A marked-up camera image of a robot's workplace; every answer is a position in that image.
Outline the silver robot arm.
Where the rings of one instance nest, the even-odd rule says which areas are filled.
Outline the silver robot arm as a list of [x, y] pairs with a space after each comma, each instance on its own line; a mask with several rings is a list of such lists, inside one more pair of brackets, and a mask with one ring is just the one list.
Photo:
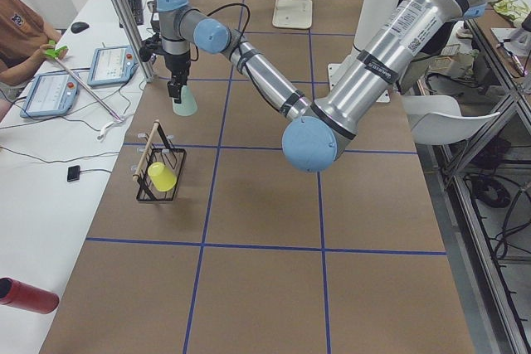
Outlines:
[[287, 160], [304, 172], [328, 168], [356, 137], [358, 121], [405, 72], [446, 22], [467, 17], [484, 0], [403, 0], [339, 82], [309, 101], [246, 38], [207, 17], [188, 0], [157, 0], [166, 56], [186, 42], [223, 54], [270, 106], [290, 120], [282, 137]]

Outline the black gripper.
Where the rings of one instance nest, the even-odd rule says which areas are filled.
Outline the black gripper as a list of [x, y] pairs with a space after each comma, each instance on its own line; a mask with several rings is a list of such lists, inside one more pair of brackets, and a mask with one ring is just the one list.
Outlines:
[[188, 84], [188, 75], [191, 66], [191, 56], [189, 53], [164, 55], [166, 68], [171, 73], [170, 81], [167, 83], [168, 95], [175, 104], [182, 103], [183, 85]]

